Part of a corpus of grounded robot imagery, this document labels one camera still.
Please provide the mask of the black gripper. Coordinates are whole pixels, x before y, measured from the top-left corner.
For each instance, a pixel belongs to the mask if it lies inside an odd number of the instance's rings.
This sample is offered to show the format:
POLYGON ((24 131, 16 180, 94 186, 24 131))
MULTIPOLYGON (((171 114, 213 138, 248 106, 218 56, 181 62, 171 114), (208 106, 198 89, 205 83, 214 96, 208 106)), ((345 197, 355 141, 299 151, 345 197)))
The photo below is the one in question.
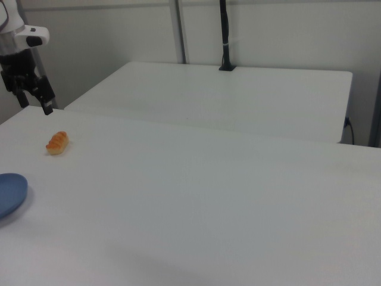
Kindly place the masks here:
POLYGON ((21 108, 29 106, 26 93, 36 88, 37 98, 45 115, 50 115, 56 104, 55 94, 46 76, 37 77, 36 64, 30 49, 1 56, 1 76, 7 91, 15 93, 21 108))

